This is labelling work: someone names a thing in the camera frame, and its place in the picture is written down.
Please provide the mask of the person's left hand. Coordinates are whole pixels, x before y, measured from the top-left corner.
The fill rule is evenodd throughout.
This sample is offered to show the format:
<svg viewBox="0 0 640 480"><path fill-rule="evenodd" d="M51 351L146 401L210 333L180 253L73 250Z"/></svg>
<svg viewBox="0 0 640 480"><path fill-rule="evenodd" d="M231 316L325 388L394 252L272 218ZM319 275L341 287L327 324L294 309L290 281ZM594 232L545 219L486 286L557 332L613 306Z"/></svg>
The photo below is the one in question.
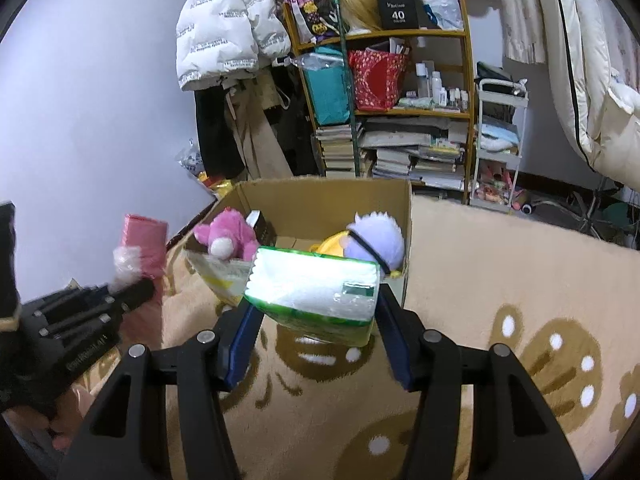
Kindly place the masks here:
<svg viewBox="0 0 640 480"><path fill-rule="evenodd" d="M2 416L13 433L28 443L65 453L72 444L94 396L84 387L72 385L55 401L53 416L46 416L29 406L18 406Z"/></svg>

